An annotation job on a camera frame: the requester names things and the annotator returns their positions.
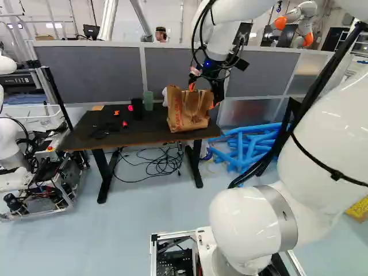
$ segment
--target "paper bag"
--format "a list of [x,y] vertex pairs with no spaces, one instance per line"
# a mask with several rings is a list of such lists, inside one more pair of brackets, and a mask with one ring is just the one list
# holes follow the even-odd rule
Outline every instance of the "paper bag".
[[208,110],[213,103],[209,90],[182,91],[167,86],[167,122],[171,132],[192,131],[208,127]]

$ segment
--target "cable bundle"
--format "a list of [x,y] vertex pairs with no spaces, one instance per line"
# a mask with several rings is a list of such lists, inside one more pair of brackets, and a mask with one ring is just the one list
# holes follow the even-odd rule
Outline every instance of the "cable bundle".
[[[162,155],[160,155],[157,158],[151,159],[151,158],[147,158],[142,156],[143,152],[147,152],[149,150],[161,150],[162,151]],[[127,160],[127,157],[129,157],[129,155],[123,155],[120,152],[120,156],[121,158],[118,160],[118,162],[116,163],[115,167],[119,164],[120,161],[124,160],[125,162],[127,162],[128,164],[130,164],[131,166],[140,166],[140,165],[146,165],[145,167],[145,172],[148,175],[145,178],[139,179],[139,180],[135,180],[135,181],[126,181],[121,179],[120,177],[118,177],[115,172],[114,172],[114,176],[120,180],[121,182],[125,182],[125,183],[136,183],[136,182],[140,182],[143,180],[146,180],[148,178],[152,178],[152,177],[160,177],[162,175],[170,175],[174,172],[178,172],[178,175],[181,175],[179,169],[182,165],[183,162],[183,156],[184,153],[182,151],[181,148],[181,143],[177,142],[177,146],[176,147],[168,147],[167,149],[164,148],[145,148],[142,149],[140,151],[136,152],[136,157],[140,158],[142,160],[144,160],[143,162],[140,163],[131,163],[130,161]]]

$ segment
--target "black strap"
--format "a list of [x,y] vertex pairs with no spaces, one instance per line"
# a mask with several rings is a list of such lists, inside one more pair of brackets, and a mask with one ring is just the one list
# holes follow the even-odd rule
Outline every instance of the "black strap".
[[216,24],[215,24],[215,23],[214,23],[214,21],[213,21],[212,7],[211,7],[211,9],[210,9],[209,11],[210,11],[210,13],[211,13],[211,21],[212,21],[212,24],[213,24],[213,26],[216,26]]
[[326,164],[322,163],[321,161],[319,161],[317,158],[315,158],[312,154],[310,154],[297,140],[297,138],[295,137],[294,133],[291,134],[291,137],[295,143],[295,145],[297,145],[297,147],[299,148],[299,150],[301,150],[303,152],[303,154],[305,154],[310,160],[312,160],[313,162],[315,162],[318,166],[320,166],[321,168],[325,169],[326,171],[328,171],[331,174],[331,178],[334,181],[338,181],[340,179],[344,179],[346,181],[349,181],[353,184],[359,185],[359,186],[364,186],[364,187],[368,187],[368,184],[362,182],[362,181],[358,181],[355,180],[354,178],[350,178],[346,175],[344,175],[341,171],[335,170],[331,167],[328,167]]

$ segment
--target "table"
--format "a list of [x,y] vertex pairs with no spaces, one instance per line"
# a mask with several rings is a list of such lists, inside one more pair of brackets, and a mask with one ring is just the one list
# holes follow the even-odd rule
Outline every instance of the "table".
[[[119,116],[114,115],[116,110],[119,111]],[[74,131],[70,132],[61,142],[59,150],[92,150],[102,177],[97,202],[103,204],[107,200],[113,170],[120,154],[119,150],[116,150],[108,164],[104,148],[194,140],[193,149],[186,146],[185,153],[189,158],[195,185],[197,188],[202,188],[203,181],[198,169],[202,139],[220,136],[220,128],[214,121],[210,120],[206,129],[171,133],[166,118],[167,108],[163,107],[161,103],[155,103],[153,111],[145,111],[144,117],[140,121],[133,119],[128,105],[108,105],[100,111],[87,111],[77,123]],[[128,124],[128,128],[122,127],[123,121]],[[106,137],[97,139],[97,136],[92,135],[97,129],[106,127],[110,129],[107,131],[109,134]]]

